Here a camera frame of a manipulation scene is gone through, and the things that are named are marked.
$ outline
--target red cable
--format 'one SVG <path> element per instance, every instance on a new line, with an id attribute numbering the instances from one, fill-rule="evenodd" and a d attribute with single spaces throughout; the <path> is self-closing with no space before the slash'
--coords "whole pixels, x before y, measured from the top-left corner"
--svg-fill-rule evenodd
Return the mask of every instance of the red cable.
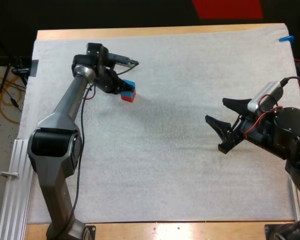
<path id="1" fill-rule="evenodd" d="M 276 110 L 278 110 L 278 109 L 282 109 L 282 108 L 283 108 L 283 106 L 278 105 L 278 106 L 276 106 L 276 107 L 270 109 L 269 112 L 274 112 L 274 111 L 276 111 Z M 268 112 L 262 113 L 262 114 L 258 117 L 258 119 L 255 121 L 255 123 L 252 125 L 252 127 L 250 127 L 250 128 L 244 133 L 244 136 L 245 136 L 246 139 L 248 138 L 248 135 L 247 135 L 247 134 L 248 134 L 249 132 L 251 132 L 251 131 L 257 126 L 257 124 L 260 122 L 260 120 L 261 120 L 267 113 L 268 113 Z"/>
<path id="2" fill-rule="evenodd" d="M 86 98 L 85 100 L 93 99 L 95 95 L 96 95 L 96 86 L 94 86 L 93 95 L 91 97 Z"/>
<path id="3" fill-rule="evenodd" d="M 248 138 L 248 133 L 251 131 L 251 130 L 253 130 L 255 127 L 256 127 L 256 125 L 260 122 L 260 120 L 264 117 L 266 115 L 266 113 L 264 112 L 264 113 L 262 113 L 261 115 L 260 115 L 260 117 L 255 121 L 255 123 L 252 125 L 252 127 L 250 127 L 245 133 L 244 133 L 244 136 L 245 136 L 245 138 L 247 139 Z"/>

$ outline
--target metal extrusion frame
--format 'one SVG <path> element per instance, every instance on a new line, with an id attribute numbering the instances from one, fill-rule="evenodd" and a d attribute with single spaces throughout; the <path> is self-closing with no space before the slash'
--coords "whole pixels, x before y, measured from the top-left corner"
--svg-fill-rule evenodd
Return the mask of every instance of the metal extrusion frame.
<path id="1" fill-rule="evenodd" d="M 34 179 L 27 148 L 28 140 L 14 140 L 9 171 L 0 172 L 0 175 L 7 178 L 0 214 L 0 240 L 25 238 L 29 197 Z"/>
<path id="2" fill-rule="evenodd" d="M 294 218 L 297 222 L 300 220 L 300 191 L 297 189 L 291 177 L 289 177 L 289 181 L 291 187 L 292 204 L 294 208 Z"/>

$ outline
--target block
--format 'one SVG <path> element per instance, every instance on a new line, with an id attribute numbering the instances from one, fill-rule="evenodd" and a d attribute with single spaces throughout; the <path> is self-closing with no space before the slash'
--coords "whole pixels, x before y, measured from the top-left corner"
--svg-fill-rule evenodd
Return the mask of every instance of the block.
<path id="1" fill-rule="evenodd" d="M 133 81 L 124 80 L 127 84 L 136 87 L 136 84 Z M 123 91 L 121 92 L 121 99 L 127 102 L 132 103 L 136 96 L 136 88 L 134 88 L 134 91 Z"/>

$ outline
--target black background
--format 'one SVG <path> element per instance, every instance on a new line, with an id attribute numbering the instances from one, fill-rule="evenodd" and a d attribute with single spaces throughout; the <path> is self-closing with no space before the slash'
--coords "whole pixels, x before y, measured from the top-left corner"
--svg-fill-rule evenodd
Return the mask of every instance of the black background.
<path id="1" fill-rule="evenodd" d="M 29 58 L 38 30 L 285 23 L 300 59 L 300 0 L 261 6 L 263 20 L 201 20 L 191 0 L 0 0 L 0 40 L 12 55 Z M 0 65 L 5 56 L 0 49 Z"/>

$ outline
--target blue clip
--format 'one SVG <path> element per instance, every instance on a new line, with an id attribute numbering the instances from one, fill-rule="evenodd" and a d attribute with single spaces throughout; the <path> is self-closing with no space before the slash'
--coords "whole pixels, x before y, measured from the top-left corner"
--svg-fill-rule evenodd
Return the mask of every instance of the blue clip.
<path id="1" fill-rule="evenodd" d="M 279 42 L 282 43 L 282 42 L 286 42 L 286 41 L 289 41 L 291 45 L 294 44 L 294 41 L 295 41 L 295 36 L 293 35 L 290 35 L 290 36 L 285 36 L 285 37 L 282 37 L 279 39 Z"/>

